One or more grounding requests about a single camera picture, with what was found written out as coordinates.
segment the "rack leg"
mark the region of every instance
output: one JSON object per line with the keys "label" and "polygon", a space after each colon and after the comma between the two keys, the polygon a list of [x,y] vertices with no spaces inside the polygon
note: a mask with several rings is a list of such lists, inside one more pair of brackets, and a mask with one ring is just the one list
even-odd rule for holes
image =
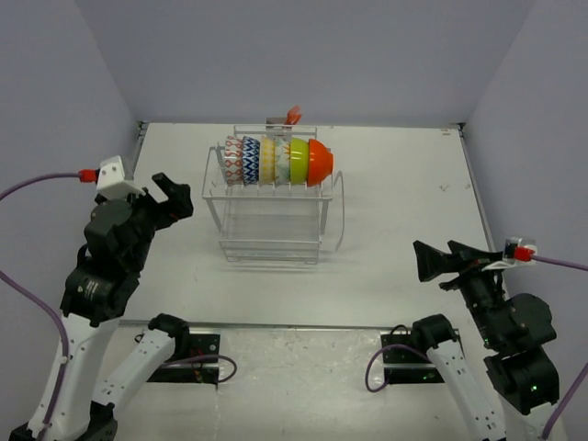
{"label": "rack leg", "polygon": [[321,210],[321,235],[324,235],[327,229],[327,214],[329,214],[329,201],[324,201]]}
{"label": "rack leg", "polygon": [[214,202],[210,199],[207,199],[206,203],[209,206],[210,214],[212,215],[212,219],[214,219],[214,223],[217,224],[217,228],[219,229],[219,232],[221,232],[222,231],[221,218],[219,217],[219,213],[217,213],[217,209],[214,206]]}

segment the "red plastic clip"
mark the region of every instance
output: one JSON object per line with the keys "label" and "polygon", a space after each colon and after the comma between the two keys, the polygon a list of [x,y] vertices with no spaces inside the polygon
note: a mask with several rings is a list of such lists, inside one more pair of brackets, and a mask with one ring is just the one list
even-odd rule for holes
{"label": "red plastic clip", "polygon": [[80,182],[98,182],[98,170],[86,168],[78,172]]}
{"label": "red plastic clip", "polygon": [[514,259],[521,262],[530,262],[535,251],[525,248],[524,246],[517,246],[514,249]]}

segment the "gray wall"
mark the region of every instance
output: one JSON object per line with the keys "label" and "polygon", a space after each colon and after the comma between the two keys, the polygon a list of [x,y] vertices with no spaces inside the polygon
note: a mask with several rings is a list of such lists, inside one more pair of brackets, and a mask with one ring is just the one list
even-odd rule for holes
{"label": "gray wall", "polygon": [[533,0],[77,0],[141,119],[439,125],[475,108]]}
{"label": "gray wall", "polygon": [[[466,143],[497,245],[511,234],[543,255],[588,263],[588,3],[537,1],[469,118]],[[588,276],[537,264],[508,277],[554,314],[547,346],[563,390],[588,361]],[[570,440],[588,435],[584,384],[564,414]]]}
{"label": "gray wall", "polygon": [[[130,152],[133,118],[73,2],[0,2],[0,57],[0,188]],[[68,180],[1,204],[0,268],[55,308],[94,195],[93,186]],[[58,336],[3,283],[0,319],[0,439],[8,439],[39,402]]]}

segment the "orange bowl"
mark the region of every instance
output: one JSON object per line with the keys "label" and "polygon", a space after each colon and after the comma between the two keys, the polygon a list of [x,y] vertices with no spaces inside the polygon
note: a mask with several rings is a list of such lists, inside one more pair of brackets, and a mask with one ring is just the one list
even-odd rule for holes
{"label": "orange bowl", "polygon": [[316,140],[309,140],[309,150],[309,177],[306,184],[309,187],[314,187],[333,173],[333,154],[322,142]]}

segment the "blue patterned bowl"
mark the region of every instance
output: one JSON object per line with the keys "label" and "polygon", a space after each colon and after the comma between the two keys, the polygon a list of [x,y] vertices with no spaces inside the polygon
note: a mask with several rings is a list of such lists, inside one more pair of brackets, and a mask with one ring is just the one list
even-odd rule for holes
{"label": "blue patterned bowl", "polygon": [[243,182],[246,186],[257,184],[259,180],[259,147],[258,140],[243,136]]}

